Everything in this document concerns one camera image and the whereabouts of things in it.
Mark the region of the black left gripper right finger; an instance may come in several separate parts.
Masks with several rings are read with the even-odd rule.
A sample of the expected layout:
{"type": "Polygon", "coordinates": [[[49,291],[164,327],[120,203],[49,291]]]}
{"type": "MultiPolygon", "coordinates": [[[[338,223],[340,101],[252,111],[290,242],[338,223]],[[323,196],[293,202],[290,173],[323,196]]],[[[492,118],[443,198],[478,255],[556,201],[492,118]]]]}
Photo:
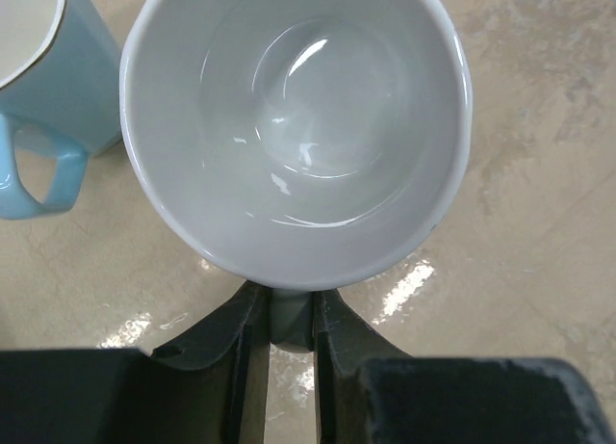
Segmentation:
{"type": "Polygon", "coordinates": [[[536,357],[416,357],[336,290],[314,296],[320,443],[611,443],[571,364],[536,357]]]}

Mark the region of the blue white round mug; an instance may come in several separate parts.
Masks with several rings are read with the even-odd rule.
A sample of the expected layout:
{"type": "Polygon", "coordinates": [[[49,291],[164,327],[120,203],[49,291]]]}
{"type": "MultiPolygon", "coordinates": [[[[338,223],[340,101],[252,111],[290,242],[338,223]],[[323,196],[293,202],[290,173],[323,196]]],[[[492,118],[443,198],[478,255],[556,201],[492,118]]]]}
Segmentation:
{"type": "Polygon", "coordinates": [[[273,292],[269,337],[306,352],[312,293],[380,274],[443,219],[473,90],[440,0],[145,0],[121,130],[165,223],[273,292]]]}

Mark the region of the light blue square mug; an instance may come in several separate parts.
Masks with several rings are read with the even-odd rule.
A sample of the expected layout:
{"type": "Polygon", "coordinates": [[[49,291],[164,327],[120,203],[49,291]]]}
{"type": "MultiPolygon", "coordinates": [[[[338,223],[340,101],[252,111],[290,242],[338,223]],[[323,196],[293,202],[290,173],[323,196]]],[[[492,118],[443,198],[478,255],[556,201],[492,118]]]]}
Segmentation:
{"type": "Polygon", "coordinates": [[[69,211],[87,162],[120,138],[119,47],[90,0],[1,0],[1,217],[69,211]],[[15,152],[55,162],[44,200],[15,152]]]}

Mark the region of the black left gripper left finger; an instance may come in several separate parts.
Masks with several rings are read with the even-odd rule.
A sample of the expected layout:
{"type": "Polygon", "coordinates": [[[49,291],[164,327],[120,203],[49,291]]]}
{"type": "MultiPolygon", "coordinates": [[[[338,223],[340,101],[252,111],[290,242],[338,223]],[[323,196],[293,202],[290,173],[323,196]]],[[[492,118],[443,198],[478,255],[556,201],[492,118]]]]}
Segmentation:
{"type": "Polygon", "coordinates": [[[175,338],[135,348],[4,351],[5,443],[260,443],[266,289],[244,284],[175,338]]]}

